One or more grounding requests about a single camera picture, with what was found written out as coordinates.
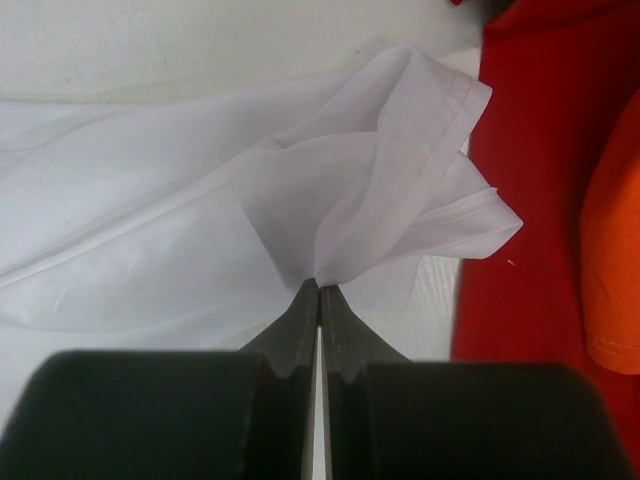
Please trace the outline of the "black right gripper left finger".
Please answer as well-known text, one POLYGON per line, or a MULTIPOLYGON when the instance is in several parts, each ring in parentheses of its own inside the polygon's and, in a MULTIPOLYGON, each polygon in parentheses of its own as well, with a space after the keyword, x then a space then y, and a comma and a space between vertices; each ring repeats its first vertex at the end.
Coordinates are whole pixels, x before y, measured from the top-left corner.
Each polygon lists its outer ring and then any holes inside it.
POLYGON ((319 287, 314 279, 306 280, 287 310, 238 352, 261 355, 279 378, 308 367, 314 358, 318 309, 319 287))

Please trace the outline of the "orange t shirt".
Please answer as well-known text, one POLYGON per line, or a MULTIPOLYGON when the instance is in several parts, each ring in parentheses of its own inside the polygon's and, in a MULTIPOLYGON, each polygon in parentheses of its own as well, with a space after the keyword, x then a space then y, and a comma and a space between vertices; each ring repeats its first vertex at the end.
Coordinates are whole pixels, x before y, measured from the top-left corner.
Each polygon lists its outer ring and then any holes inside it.
POLYGON ((600 366, 639 373, 639 94, 618 117, 580 224, 586 347, 600 366))

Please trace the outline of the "white t shirt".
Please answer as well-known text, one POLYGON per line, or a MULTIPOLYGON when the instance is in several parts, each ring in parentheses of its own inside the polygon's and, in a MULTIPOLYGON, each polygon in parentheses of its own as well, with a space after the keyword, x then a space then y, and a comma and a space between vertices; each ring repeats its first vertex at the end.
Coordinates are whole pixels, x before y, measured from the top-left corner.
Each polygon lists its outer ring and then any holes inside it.
POLYGON ((300 479, 314 358, 238 352, 301 285, 408 300, 522 226, 464 154, 491 97, 411 46, 169 105, 1 104, 1 475, 300 479))

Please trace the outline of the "red t shirt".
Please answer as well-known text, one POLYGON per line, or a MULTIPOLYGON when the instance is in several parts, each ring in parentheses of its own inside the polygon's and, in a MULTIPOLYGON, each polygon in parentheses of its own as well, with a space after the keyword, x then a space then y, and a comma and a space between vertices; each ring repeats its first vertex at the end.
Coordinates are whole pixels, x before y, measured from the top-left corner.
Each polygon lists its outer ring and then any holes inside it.
POLYGON ((580 371, 637 463, 639 381, 585 349, 578 225, 587 184, 639 86, 639 5, 517 1, 485 26, 479 78, 493 95, 471 156, 523 226, 490 258, 464 264, 452 356, 580 371))

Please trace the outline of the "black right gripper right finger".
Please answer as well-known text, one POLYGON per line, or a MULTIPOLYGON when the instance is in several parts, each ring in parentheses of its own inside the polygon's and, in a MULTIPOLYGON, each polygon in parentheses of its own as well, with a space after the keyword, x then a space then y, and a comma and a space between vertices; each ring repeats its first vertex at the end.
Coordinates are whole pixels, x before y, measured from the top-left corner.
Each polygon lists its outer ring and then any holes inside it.
POLYGON ((337 286, 320 289, 320 325, 327 375, 352 383, 373 363, 409 363, 349 306, 337 286))

